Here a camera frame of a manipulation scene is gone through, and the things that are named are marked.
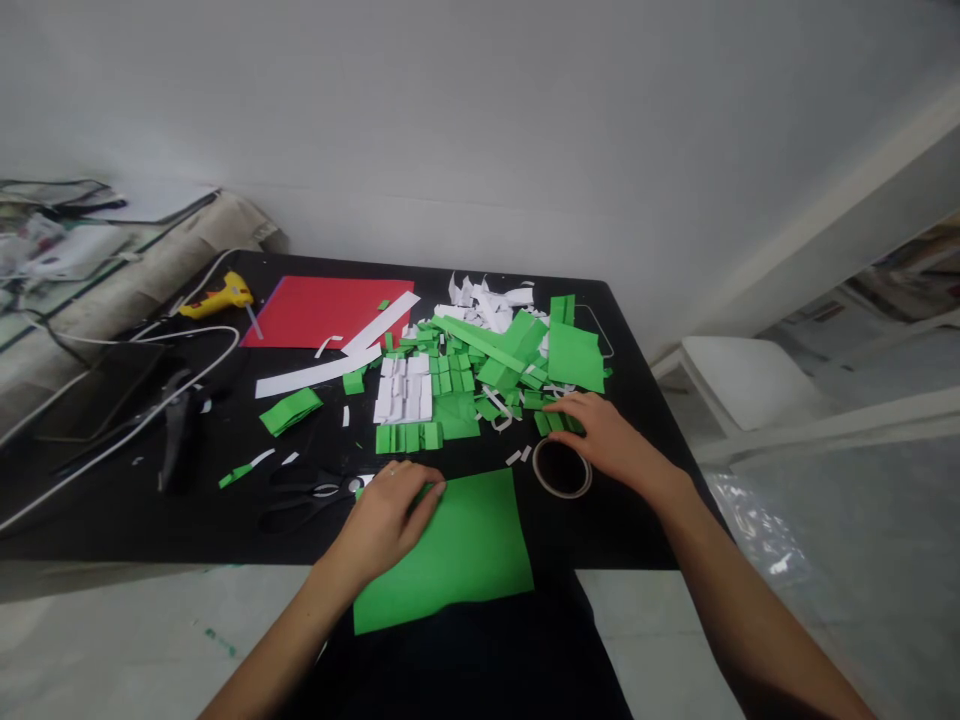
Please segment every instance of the white chair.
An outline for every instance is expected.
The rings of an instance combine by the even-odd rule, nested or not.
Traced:
[[[651,370],[660,380],[681,367],[727,436],[693,447],[699,462],[960,432],[960,386],[837,414],[835,402],[767,340],[686,337]]]

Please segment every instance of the floor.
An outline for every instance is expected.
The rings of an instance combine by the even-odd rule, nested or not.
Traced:
[[[891,378],[911,392],[942,384],[929,363],[912,369],[931,352],[957,357],[958,336],[818,381],[853,404],[890,395]],[[696,397],[667,397],[691,442],[716,431]],[[881,717],[956,714],[955,438],[704,471],[745,554]],[[2,604],[0,717],[194,716],[305,574],[207,568]],[[679,573],[579,574],[637,718],[742,717]]]

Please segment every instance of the scissors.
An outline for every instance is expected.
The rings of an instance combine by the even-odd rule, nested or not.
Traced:
[[[313,520],[321,510],[356,497],[357,490],[371,477],[335,475],[306,463],[281,465],[270,475],[270,489],[296,495],[264,510],[257,520],[257,529],[265,535],[293,532]]]

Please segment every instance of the red card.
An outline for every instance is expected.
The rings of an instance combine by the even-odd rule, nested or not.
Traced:
[[[409,280],[288,275],[280,281],[257,315],[263,340],[251,327],[241,345],[319,348],[331,335],[340,335],[343,340],[331,340],[327,345],[337,350],[376,319],[381,302],[393,302],[408,290],[413,292],[413,283]],[[400,334],[404,325],[409,323],[408,311],[390,328],[394,346],[400,344]]]

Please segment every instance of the black table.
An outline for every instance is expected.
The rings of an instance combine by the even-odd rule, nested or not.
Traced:
[[[437,303],[449,302],[450,270],[325,260],[289,255],[238,252],[224,262],[223,272],[236,270],[254,297],[267,298],[285,275],[413,280],[421,297],[412,319],[431,317]],[[214,280],[222,282],[218,270]],[[482,272],[467,271],[479,280]],[[184,286],[191,289],[203,273]],[[458,271],[458,279],[463,276]],[[602,325],[615,356],[607,364],[607,397],[672,462],[693,478],[703,501],[723,523],[689,448],[667,408],[640,348],[606,283],[535,276],[487,275],[494,291],[535,281],[538,308],[548,310],[555,295],[575,294],[589,305]],[[577,309],[577,325],[589,320]],[[197,327],[177,317],[165,326],[175,332]],[[227,324],[246,331],[244,311],[231,308],[204,324]],[[186,363],[198,371],[222,352],[227,333],[204,333],[174,343],[166,364]],[[273,438],[258,416],[279,398],[253,397],[258,378],[307,367],[314,350],[238,348],[208,377],[213,408],[199,415],[198,436],[191,450],[180,495],[156,491],[163,456],[162,423],[99,466],[68,485],[0,538],[0,558],[76,561],[135,561],[169,563],[311,564],[336,537],[350,503],[340,503],[300,530],[264,536],[255,528],[269,497],[269,473],[294,450],[332,469],[375,472],[389,459],[374,452],[372,423],[377,382],[368,374],[363,395],[344,396],[340,380],[316,388],[324,406],[279,438]],[[152,392],[163,377],[158,376]],[[351,422],[342,428],[342,407],[350,406]],[[478,438],[453,440],[439,451],[412,456],[457,478],[505,467],[505,459],[525,445],[535,445],[539,433],[526,412],[502,434],[481,422]],[[274,455],[225,490],[218,480],[260,452]],[[0,455],[0,518],[7,518],[55,484],[51,470],[75,454],[76,445],[41,443],[22,437]],[[517,503],[532,562],[577,568],[676,569],[676,560],[656,516],[635,493],[602,474],[578,500],[548,494],[533,475],[530,463],[515,463]]]

